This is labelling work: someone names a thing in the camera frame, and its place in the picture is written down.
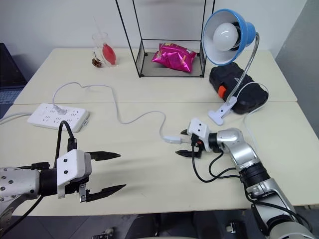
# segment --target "black metal wire frame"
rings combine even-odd
[[[133,57],[133,61],[134,61],[134,64],[135,64],[135,67],[136,67],[136,70],[137,70],[137,72],[138,72],[139,77],[144,77],[144,76],[145,76],[144,74],[142,74],[142,72],[143,72],[143,66],[144,66],[144,59],[145,59],[145,56],[147,56],[149,53],[151,53],[151,52],[145,52],[144,44],[143,44],[143,41],[144,41],[144,40],[154,40],[154,41],[163,41],[163,42],[164,42],[164,41],[194,41],[194,42],[200,42],[200,49],[199,49],[199,53],[198,53],[197,55],[199,55],[199,60],[200,60],[200,65],[201,65],[201,72],[202,72],[202,74],[200,74],[199,76],[189,76],[189,77],[204,77],[207,57],[204,55],[204,51],[203,51],[202,36],[203,36],[203,29],[204,29],[206,0],[204,1],[204,10],[203,10],[203,19],[202,19],[200,40],[151,39],[151,38],[143,38],[143,37],[142,37],[142,33],[141,33],[141,28],[140,28],[140,23],[139,23],[137,11],[136,11],[136,7],[135,7],[135,0],[132,0],[132,2],[133,2],[133,7],[134,7],[134,13],[135,13],[136,21],[137,21],[138,28],[139,28],[139,34],[140,34],[140,38],[141,38],[140,47],[139,47],[139,52],[138,52],[138,55],[137,55],[136,59],[135,59],[135,57],[134,57],[133,50],[132,50],[132,47],[131,47],[131,44],[130,44],[130,40],[129,40],[127,31],[126,31],[126,28],[125,28],[125,24],[124,24],[124,21],[123,21],[123,17],[122,17],[122,14],[121,14],[121,10],[120,10],[120,7],[119,7],[118,0],[115,0],[115,2],[116,2],[117,9],[118,9],[118,11],[119,11],[119,15],[120,15],[121,22],[122,22],[122,25],[123,25],[123,29],[124,29],[124,32],[125,32],[125,36],[126,36],[126,39],[127,39],[127,41],[128,41],[129,48],[130,48],[130,51],[131,51],[131,54],[132,54],[132,57]],[[215,0],[213,0],[212,14],[214,13],[214,8],[215,8]],[[180,76],[178,76],[178,75],[172,75],[172,76],[167,76],[167,75],[165,75],[165,76],[166,76],[166,77],[180,77]]]

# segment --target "desk lamp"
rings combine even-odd
[[[218,10],[210,16],[205,25],[202,38],[203,48],[208,59],[218,66],[233,62],[244,48],[254,41],[254,38],[256,39],[255,46],[245,70],[240,79],[235,78],[238,83],[218,111],[208,112],[208,116],[217,125],[223,124],[222,118],[229,113],[237,102],[237,98],[233,95],[239,89],[255,57],[259,44],[259,34],[253,24],[246,22],[240,14],[230,9]]]

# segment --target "blue lamp shade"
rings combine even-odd
[[[213,41],[215,30],[223,23],[235,25],[239,33],[239,44],[227,51],[217,49]],[[221,9],[212,14],[205,24],[202,45],[206,56],[213,64],[224,66],[233,62],[244,48],[254,41],[255,36],[256,30],[253,24],[246,22],[240,14],[233,10]]]

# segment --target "laptop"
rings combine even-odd
[[[26,85],[26,80],[4,43],[0,43],[0,118]]]

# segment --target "black case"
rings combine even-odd
[[[235,78],[239,79],[242,73],[243,69],[241,69],[235,62],[232,62],[226,66],[217,66],[212,68],[209,75],[209,81],[217,92],[219,87],[222,85],[226,88],[226,92],[223,97],[223,100],[226,101],[228,95],[237,84]],[[237,96],[240,89],[249,82],[253,82],[253,79],[246,75],[234,96]],[[237,103],[233,106],[232,110],[240,115],[251,112],[263,105],[267,99],[268,93],[266,91],[264,91],[258,84],[250,84],[242,90],[237,98]]]

